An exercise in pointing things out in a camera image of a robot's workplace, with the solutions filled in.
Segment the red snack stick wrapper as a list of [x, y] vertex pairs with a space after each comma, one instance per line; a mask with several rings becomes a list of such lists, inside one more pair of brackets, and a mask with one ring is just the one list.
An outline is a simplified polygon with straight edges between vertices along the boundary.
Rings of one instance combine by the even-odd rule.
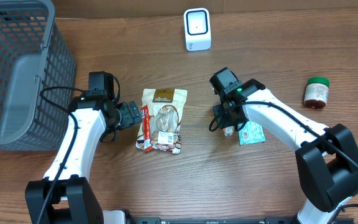
[[142, 128], [144, 134], [144, 151], [149, 152], [153, 149], [153, 147], [151, 144], [150, 116], [148, 106], [142, 107]]

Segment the teal snack packet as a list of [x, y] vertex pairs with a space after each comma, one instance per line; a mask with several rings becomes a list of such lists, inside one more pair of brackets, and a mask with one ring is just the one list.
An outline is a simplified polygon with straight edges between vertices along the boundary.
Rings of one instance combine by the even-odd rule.
[[238, 124], [239, 144], [255, 144], [265, 142], [263, 127], [255, 122], [248, 121]]

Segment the green-lidded sauce jar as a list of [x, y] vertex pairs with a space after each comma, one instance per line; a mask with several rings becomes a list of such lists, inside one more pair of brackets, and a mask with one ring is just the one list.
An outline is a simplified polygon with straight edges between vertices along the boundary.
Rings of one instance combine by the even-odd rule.
[[309, 78], [305, 87], [303, 104], [307, 108], [324, 108], [328, 102], [329, 85], [329, 80], [325, 77]]

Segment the small orange snack box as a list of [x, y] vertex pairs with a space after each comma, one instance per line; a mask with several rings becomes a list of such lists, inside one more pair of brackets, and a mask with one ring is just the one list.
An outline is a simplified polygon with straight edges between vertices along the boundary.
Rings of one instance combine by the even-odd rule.
[[235, 131], [234, 126], [228, 126], [223, 129], [223, 133], [224, 133], [225, 137], [232, 136], [234, 134], [234, 131]]

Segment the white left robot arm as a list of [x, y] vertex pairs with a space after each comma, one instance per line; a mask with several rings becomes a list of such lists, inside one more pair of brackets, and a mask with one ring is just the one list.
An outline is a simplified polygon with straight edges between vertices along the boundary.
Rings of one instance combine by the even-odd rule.
[[108, 134], [141, 122], [134, 101], [106, 90], [88, 90], [68, 108], [68, 126], [42, 180], [30, 181], [25, 200], [32, 223], [131, 223], [126, 210], [103, 210], [90, 187], [96, 147]]

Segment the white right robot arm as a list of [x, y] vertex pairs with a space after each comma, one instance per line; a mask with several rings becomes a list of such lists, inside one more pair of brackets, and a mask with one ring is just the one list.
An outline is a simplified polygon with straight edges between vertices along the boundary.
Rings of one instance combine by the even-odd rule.
[[358, 146], [349, 129], [306, 118], [254, 79], [211, 78], [210, 83], [221, 100], [216, 122], [255, 122], [294, 152], [306, 202], [293, 222], [334, 223], [351, 206], [358, 194]]

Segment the white barcode scanner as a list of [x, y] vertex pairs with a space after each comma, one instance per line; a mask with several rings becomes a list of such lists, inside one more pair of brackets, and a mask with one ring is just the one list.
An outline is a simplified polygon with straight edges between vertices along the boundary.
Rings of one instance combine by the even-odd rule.
[[183, 20], [187, 51], [209, 50], [212, 44], [209, 11], [203, 7], [187, 9]]

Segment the beige nut snack bag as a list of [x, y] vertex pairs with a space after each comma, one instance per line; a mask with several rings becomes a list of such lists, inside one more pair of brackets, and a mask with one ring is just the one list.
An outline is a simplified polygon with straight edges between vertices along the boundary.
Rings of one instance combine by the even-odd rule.
[[[148, 106], [150, 116], [150, 133], [153, 150], [172, 154], [181, 152], [181, 121], [188, 91], [181, 89], [143, 90], [142, 107]], [[144, 151], [144, 134], [142, 122], [135, 146]]]

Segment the grey plastic basket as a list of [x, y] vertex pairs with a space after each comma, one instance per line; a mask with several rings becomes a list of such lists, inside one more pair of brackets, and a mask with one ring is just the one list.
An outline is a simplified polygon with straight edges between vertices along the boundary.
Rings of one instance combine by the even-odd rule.
[[75, 75], [53, 2], [0, 1], [0, 149], [58, 148]]

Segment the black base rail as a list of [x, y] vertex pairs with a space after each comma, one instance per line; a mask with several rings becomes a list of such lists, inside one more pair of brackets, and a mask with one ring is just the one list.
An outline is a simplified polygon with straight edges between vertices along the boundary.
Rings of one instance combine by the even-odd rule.
[[129, 223], [136, 224], [291, 224], [298, 223], [293, 217], [265, 217], [264, 219], [171, 219], [159, 217], [134, 217]]

